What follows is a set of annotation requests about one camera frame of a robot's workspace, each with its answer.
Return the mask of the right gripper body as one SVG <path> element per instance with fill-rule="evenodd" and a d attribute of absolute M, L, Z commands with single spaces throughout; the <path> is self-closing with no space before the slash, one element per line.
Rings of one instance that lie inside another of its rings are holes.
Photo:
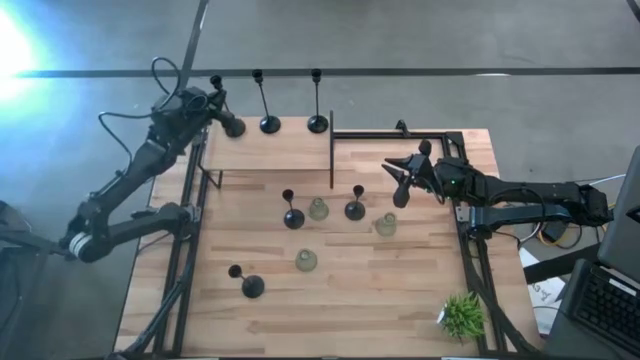
<path fill-rule="evenodd" d="M 401 169 L 411 176 L 409 183 L 398 184 L 393 195 L 393 203 L 398 208 L 405 208 L 409 202 L 411 186 L 421 188 L 434 195 L 441 203 L 441 184 L 437 179 L 434 167 L 430 161 L 432 144 L 428 139 L 422 139 L 418 146 L 418 153 L 412 154 L 413 159 L 408 169 Z"/>

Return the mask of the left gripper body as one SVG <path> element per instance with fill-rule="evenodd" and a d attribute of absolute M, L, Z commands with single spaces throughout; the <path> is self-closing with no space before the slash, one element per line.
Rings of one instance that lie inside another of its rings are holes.
<path fill-rule="evenodd" d="M 214 121 L 217 121 L 210 112 L 211 106 L 208 95 L 212 92 L 206 93 L 198 87 L 190 87 L 189 91 L 192 95 L 189 100 L 189 127 L 194 129 L 204 128 L 206 125 L 211 125 Z"/>

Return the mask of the clear green glass vase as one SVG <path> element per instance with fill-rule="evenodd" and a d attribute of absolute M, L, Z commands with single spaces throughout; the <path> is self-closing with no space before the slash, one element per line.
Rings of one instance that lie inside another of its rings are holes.
<path fill-rule="evenodd" d="M 317 255 L 310 249 L 301 249 L 296 255 L 295 266 L 301 272 L 311 272 L 317 264 Z"/>
<path fill-rule="evenodd" d="M 382 237 L 391 237 L 397 230 L 397 218 L 393 212 L 387 212 L 375 221 L 376 232 Z"/>
<path fill-rule="evenodd" d="M 320 197 L 314 198 L 309 206 L 309 216 L 314 221 L 323 221 L 329 215 L 329 207 Z"/>

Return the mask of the short black candlestick holder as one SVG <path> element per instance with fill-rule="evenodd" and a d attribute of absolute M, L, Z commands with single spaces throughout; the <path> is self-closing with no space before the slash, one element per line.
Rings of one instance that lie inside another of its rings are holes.
<path fill-rule="evenodd" d="M 360 197 L 364 194 L 364 187 L 362 185 L 355 185 L 353 187 L 354 199 L 349 201 L 344 208 L 345 216 L 351 221 L 362 220 L 366 214 L 366 207 L 360 201 Z"/>

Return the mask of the raised wooden shelf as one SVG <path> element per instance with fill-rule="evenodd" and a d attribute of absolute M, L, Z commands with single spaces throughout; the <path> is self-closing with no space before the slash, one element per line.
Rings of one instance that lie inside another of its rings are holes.
<path fill-rule="evenodd" d="M 245 132 L 229 137 L 222 125 L 208 130 L 201 171 L 206 181 L 219 188 L 228 172 L 311 172 L 314 182 L 326 187 L 332 181 L 331 129 L 316 134 L 308 130 L 305 117 L 283 117 L 281 128 L 266 134 L 259 117 L 245 117 Z"/>

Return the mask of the small green potted plant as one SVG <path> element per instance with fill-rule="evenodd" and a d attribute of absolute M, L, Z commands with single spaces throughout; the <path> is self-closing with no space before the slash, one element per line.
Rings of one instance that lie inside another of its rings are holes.
<path fill-rule="evenodd" d="M 485 314 L 475 292 L 452 294 L 438 316 L 437 324 L 460 343 L 485 334 Z"/>

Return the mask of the white paper sheet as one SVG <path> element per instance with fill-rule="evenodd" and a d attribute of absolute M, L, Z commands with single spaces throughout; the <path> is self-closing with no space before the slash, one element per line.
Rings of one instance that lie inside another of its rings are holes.
<path fill-rule="evenodd" d="M 560 277 L 528 285 L 534 316 L 541 336 L 548 336 L 552 329 L 557 309 L 562 302 L 561 293 L 565 285 L 566 282 Z"/>

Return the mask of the black metal stand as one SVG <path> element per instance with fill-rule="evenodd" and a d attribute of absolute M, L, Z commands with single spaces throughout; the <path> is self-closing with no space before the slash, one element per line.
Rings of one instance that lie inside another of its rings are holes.
<path fill-rule="evenodd" d="M 66 254 L 53 241 L 34 234 L 22 213 L 0 200 L 0 360 L 7 359 L 48 256 Z"/>

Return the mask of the black open laptop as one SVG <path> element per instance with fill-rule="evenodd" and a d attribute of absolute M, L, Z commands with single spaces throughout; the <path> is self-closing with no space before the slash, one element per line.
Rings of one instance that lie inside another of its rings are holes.
<path fill-rule="evenodd" d="M 552 331 L 579 360 L 640 360 L 640 145 L 596 258 L 580 259 Z"/>

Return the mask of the black metal table frame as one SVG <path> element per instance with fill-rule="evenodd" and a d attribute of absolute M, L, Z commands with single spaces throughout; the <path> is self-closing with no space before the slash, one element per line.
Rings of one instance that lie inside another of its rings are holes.
<path fill-rule="evenodd" d="M 387 157 L 416 150 L 417 139 L 397 131 L 347 131 L 332 140 L 332 181 L 314 182 L 311 172 L 235 171 L 217 188 L 196 176 L 204 190 L 199 244 L 151 235 L 133 267 L 115 348 L 129 347 L 147 326 L 165 290 L 169 271 L 187 258 L 195 271 L 187 296 L 171 311 L 155 344 L 162 355 L 186 357 L 427 357 L 475 355 L 496 348 L 492 334 L 460 343 L 437 324 L 445 300 L 466 290 L 453 210 L 427 194 L 414 193 L 397 212 L 391 237 L 375 221 L 393 208 Z M 362 220 L 351 221 L 345 205 L 362 185 Z M 284 224 L 293 207 L 305 214 L 296 230 Z M 309 216 L 311 201 L 329 207 L 323 221 Z M 310 249 L 318 259 L 301 272 L 295 258 Z M 245 297 L 231 265 L 265 283 L 256 299 Z"/>

